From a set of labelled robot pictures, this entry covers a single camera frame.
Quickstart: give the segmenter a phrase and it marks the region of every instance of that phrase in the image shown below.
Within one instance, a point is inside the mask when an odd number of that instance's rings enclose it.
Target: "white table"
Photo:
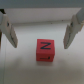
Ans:
[[[8,41],[6,45],[6,39],[4,39],[5,45],[2,44],[0,59],[2,82],[4,84],[84,84],[84,28],[76,35],[69,49],[65,50],[63,38],[67,24],[69,22],[15,25],[18,47],[13,48]],[[36,62],[37,39],[55,40],[53,62]]]

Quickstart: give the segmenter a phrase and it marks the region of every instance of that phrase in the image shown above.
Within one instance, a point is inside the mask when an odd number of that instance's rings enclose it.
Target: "block's front face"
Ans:
[[[37,39],[36,60],[52,62],[55,55],[54,40]]]

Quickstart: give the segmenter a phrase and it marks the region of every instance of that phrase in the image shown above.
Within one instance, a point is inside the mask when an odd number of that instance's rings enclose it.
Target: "red cube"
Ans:
[[[37,39],[36,60],[52,62],[55,55],[54,40]]]

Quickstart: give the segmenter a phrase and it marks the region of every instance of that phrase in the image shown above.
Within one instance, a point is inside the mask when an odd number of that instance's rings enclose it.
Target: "block's top face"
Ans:
[[[37,39],[38,54],[55,54],[54,40]]]

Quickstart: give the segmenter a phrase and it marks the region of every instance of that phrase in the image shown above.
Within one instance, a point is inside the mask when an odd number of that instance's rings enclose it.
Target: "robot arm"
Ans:
[[[14,31],[14,28],[11,22],[8,19],[7,14],[5,14],[4,9],[0,10],[0,30],[5,34],[9,42],[13,45],[13,47],[17,47],[17,37]]]
[[[66,33],[64,37],[64,48],[67,49],[75,35],[82,29],[84,24],[84,8],[82,8],[76,15],[72,16],[70,26],[67,25]]]

